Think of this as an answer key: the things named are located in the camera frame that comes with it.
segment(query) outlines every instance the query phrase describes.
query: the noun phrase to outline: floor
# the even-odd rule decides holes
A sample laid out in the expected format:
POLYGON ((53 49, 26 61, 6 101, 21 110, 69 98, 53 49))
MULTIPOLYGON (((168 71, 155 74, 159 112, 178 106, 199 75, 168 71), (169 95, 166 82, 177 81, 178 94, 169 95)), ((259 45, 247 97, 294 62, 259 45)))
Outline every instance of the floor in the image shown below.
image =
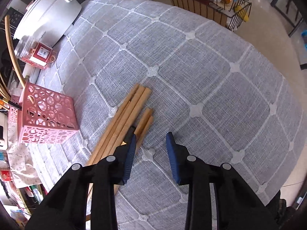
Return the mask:
MULTIPOLYGON (((171 0, 153 0, 170 4, 171 0)), ((302 24, 296 33, 289 38, 291 25, 271 7, 272 0, 251 0, 252 9, 249 21, 242 23, 235 33, 252 43, 260 53, 267 57, 285 76, 304 110, 307 110, 307 70, 300 70, 300 64, 307 63, 307 51, 304 48, 300 33, 307 29, 302 24)), ((287 0, 279 0, 277 6, 285 11, 287 0)), ((295 6, 291 4, 290 16, 295 16, 295 6)), ((294 202, 307 175, 307 144, 296 167, 281 188, 281 197, 287 205, 294 202)))

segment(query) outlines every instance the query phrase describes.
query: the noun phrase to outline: plastic jar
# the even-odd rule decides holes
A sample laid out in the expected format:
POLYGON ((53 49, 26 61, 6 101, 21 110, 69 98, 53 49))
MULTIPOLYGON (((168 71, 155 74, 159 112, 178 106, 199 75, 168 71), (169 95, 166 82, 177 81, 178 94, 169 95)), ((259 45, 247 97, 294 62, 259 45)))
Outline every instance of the plastic jar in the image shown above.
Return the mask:
POLYGON ((55 62, 57 53, 33 36, 23 36, 15 48, 16 57, 34 67, 45 69, 55 62))

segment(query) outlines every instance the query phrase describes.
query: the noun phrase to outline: black wire rack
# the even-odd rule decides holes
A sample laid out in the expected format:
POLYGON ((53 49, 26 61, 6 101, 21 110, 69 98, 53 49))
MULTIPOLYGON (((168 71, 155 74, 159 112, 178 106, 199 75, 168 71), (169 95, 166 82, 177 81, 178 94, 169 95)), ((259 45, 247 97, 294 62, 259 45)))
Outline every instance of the black wire rack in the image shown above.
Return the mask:
POLYGON ((174 6, 213 20, 231 31, 251 13, 249 0, 171 0, 174 6))

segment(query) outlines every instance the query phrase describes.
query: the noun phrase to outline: rice cooker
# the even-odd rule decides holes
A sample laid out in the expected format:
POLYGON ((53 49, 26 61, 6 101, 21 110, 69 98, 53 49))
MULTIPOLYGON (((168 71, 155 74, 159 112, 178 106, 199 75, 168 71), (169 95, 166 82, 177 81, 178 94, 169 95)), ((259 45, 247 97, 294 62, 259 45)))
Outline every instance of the rice cooker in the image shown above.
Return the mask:
POLYGON ((14 39, 29 35, 53 47, 72 29, 80 11, 81 5, 76 0, 35 0, 27 6, 14 39))

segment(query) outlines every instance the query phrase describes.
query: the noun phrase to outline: gray tablecloth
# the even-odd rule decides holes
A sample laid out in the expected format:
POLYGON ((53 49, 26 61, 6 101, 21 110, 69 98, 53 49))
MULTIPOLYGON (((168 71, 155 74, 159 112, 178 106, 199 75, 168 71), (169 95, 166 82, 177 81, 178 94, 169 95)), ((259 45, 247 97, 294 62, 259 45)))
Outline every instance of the gray tablecloth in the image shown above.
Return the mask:
POLYGON ((30 145, 47 189, 86 163, 135 83, 153 91, 154 124, 116 195, 119 229, 184 229, 188 188, 172 180, 168 131, 205 162, 231 163, 264 204, 303 149, 306 116, 288 82, 251 44, 201 16, 147 0, 90 0, 55 49, 56 64, 37 83, 73 97, 80 132, 62 145, 30 145))

